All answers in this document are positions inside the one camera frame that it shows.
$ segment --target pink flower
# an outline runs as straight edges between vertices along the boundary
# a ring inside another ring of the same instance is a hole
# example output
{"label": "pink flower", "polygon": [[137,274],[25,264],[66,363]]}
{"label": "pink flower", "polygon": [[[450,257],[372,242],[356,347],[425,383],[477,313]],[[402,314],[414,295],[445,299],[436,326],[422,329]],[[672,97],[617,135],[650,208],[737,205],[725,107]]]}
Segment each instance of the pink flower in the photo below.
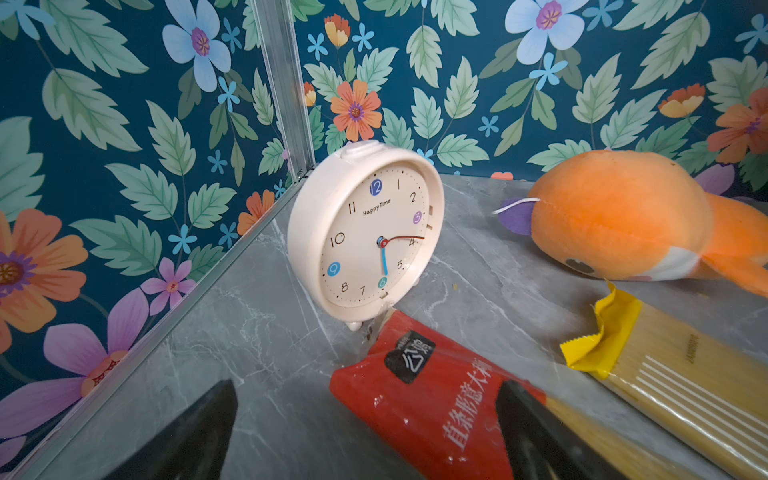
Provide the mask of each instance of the pink flower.
{"label": "pink flower", "polygon": [[45,358],[79,376],[33,382],[5,397],[0,401],[0,439],[36,429],[90,393],[128,353],[148,313],[147,297],[139,289],[115,303],[107,320],[106,351],[85,325],[50,327],[43,341]]}
{"label": "pink flower", "polygon": [[[27,437],[16,437],[15,439],[0,443],[0,467],[16,458],[16,455],[22,450],[26,441]],[[5,473],[0,473],[0,478],[4,478],[5,475]]]}
{"label": "pink flower", "polygon": [[160,294],[152,300],[149,307],[150,315],[157,315],[162,312],[168,299],[170,299],[170,309],[176,308],[176,305],[181,301],[181,293],[189,293],[195,286],[194,280],[184,279],[191,271],[191,261],[182,262],[178,270],[174,272],[173,260],[163,257],[160,261],[160,275],[163,278],[150,278],[141,284],[141,289],[147,295]]}

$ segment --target orange plush toy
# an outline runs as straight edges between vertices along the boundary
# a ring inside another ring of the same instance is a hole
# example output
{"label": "orange plush toy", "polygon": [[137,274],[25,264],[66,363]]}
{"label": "orange plush toy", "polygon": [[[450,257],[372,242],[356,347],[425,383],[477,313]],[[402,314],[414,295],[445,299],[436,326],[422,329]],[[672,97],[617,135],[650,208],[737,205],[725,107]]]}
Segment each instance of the orange plush toy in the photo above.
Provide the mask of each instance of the orange plush toy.
{"label": "orange plush toy", "polygon": [[497,210],[549,256],[609,280],[725,277],[768,297],[768,217],[709,194],[672,160],[591,151]]}

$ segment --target small blue flower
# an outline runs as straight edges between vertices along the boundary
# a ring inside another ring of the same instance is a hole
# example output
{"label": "small blue flower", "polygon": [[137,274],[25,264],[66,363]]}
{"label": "small blue flower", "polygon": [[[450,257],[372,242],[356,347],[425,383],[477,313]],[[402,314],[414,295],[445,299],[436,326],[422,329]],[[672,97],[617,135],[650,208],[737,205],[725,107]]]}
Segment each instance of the small blue flower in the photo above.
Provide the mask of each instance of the small blue flower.
{"label": "small blue flower", "polygon": [[22,27],[25,34],[33,40],[40,40],[40,34],[30,17],[34,18],[43,25],[53,25],[56,23],[51,14],[40,8],[31,5],[24,5],[27,0],[8,0],[0,3],[0,22],[8,20],[13,14],[16,14],[18,26]]}
{"label": "small blue flower", "polygon": [[367,49],[371,49],[371,42],[368,41],[371,38],[373,38],[373,31],[369,31],[366,33],[366,25],[362,22],[360,22],[360,35],[352,35],[352,41],[359,41],[360,43],[357,45],[357,51],[362,51],[363,45]]}
{"label": "small blue flower", "polygon": [[237,240],[240,238],[240,235],[238,235],[235,231],[236,228],[237,222],[232,222],[229,228],[227,228],[227,225],[222,223],[219,226],[219,230],[221,230],[221,233],[223,233],[224,236],[219,239],[219,245],[224,245],[226,243],[228,250],[232,248],[232,240]]}
{"label": "small blue flower", "polygon": [[211,173],[215,172],[216,169],[219,169],[219,173],[224,175],[224,169],[222,167],[227,166],[227,161],[221,160],[221,150],[219,150],[218,148],[216,149],[216,158],[213,158],[210,155],[208,155],[208,161],[214,164],[210,169]]}
{"label": "small blue flower", "polygon": [[494,125],[494,123],[496,123],[496,121],[498,120],[498,115],[494,115],[493,117],[491,117],[490,121],[488,121],[488,117],[483,117],[483,118],[481,118],[481,120],[482,120],[483,125],[482,125],[482,127],[478,128],[478,130],[480,130],[480,131],[485,130],[485,138],[490,137],[491,136],[491,132],[493,132],[493,133],[497,133],[498,132],[498,127],[496,127]]}
{"label": "small blue flower", "polygon": [[306,37],[312,42],[312,44],[307,47],[306,50],[309,53],[312,53],[313,51],[315,52],[315,60],[320,61],[320,54],[328,55],[328,50],[321,45],[326,39],[325,35],[322,33],[317,34],[317,40],[315,40],[311,33]]}
{"label": "small blue flower", "polygon": [[430,158],[435,153],[435,152],[432,151],[431,148],[429,150],[427,150],[426,153],[424,153],[424,151],[421,148],[419,148],[419,149],[416,150],[416,153],[421,155],[422,157],[426,158],[427,160],[429,160],[430,164],[432,164],[432,165],[435,164],[435,161]]}
{"label": "small blue flower", "polygon": [[598,26],[598,23],[600,23],[601,19],[603,21],[603,26],[605,28],[610,27],[611,24],[614,22],[614,19],[611,18],[608,12],[612,12],[614,10],[618,10],[619,8],[623,7],[624,0],[616,0],[616,2],[613,2],[610,5],[608,4],[608,0],[600,0],[599,5],[600,5],[600,8],[598,7],[586,8],[584,12],[581,14],[582,16],[587,18],[594,17],[592,21],[589,22],[587,31],[594,30],[594,28]]}
{"label": "small blue flower", "polygon": [[768,24],[762,13],[758,13],[752,17],[752,26],[755,28],[753,31],[745,31],[736,37],[736,41],[745,41],[748,38],[752,38],[752,40],[749,40],[746,45],[744,45],[745,55],[755,48],[758,40],[760,40],[763,45],[768,45]]}
{"label": "small blue flower", "polygon": [[286,188],[283,186],[283,181],[281,180],[275,185],[275,198],[282,197],[284,193],[286,193]]}
{"label": "small blue flower", "polygon": [[235,27],[233,30],[230,27],[230,21],[226,18],[224,19],[224,27],[227,29],[227,33],[221,34],[221,41],[224,43],[229,42],[230,43],[230,51],[232,53],[235,52],[235,45],[237,45],[238,48],[242,48],[243,44],[240,43],[240,40],[237,39],[237,36],[240,34],[240,29],[238,27]]}
{"label": "small blue flower", "polygon": [[181,237],[178,235],[169,235],[168,241],[171,243],[175,243],[176,246],[174,247],[174,255],[179,253],[179,250],[182,248],[184,249],[184,253],[189,254],[191,252],[190,250],[190,243],[197,242],[197,237],[194,235],[187,236],[187,233],[190,232],[190,228],[187,227],[187,225],[181,226]]}
{"label": "small blue flower", "polygon": [[528,78],[541,77],[541,80],[539,80],[536,84],[536,90],[541,90],[541,88],[544,87],[544,85],[547,83],[547,80],[549,80],[549,84],[551,85],[560,83],[560,78],[558,78],[558,76],[555,74],[563,68],[567,67],[568,61],[559,61],[557,64],[552,66],[553,60],[554,55],[551,52],[547,52],[547,54],[544,55],[544,70],[533,70],[530,74],[528,74]]}
{"label": "small blue flower", "polygon": [[230,82],[230,86],[227,87],[227,81],[224,80],[224,77],[219,77],[219,86],[222,90],[224,90],[224,93],[219,95],[219,104],[227,102],[227,110],[232,113],[232,102],[235,102],[236,104],[240,103],[240,99],[235,95],[235,88],[237,87],[237,83],[235,83],[235,80],[232,80]]}

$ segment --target black label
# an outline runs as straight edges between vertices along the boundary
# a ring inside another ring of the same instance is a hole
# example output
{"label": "black label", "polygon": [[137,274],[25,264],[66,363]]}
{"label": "black label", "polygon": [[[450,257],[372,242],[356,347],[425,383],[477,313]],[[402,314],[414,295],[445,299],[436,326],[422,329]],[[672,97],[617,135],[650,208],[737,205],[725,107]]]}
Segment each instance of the black label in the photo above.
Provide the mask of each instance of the black label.
{"label": "black label", "polygon": [[435,343],[411,330],[397,341],[397,348],[386,354],[384,365],[405,383],[413,383],[435,351]]}

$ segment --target clock face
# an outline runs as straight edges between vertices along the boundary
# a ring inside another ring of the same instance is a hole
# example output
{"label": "clock face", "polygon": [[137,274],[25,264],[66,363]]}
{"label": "clock face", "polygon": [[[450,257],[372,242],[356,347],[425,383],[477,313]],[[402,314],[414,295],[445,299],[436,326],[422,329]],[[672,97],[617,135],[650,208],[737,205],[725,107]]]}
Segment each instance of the clock face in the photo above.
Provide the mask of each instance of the clock face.
{"label": "clock face", "polygon": [[386,297],[422,247],[431,228],[429,192],[406,165],[369,175],[336,214],[320,260],[320,285],[331,303],[361,306]]}

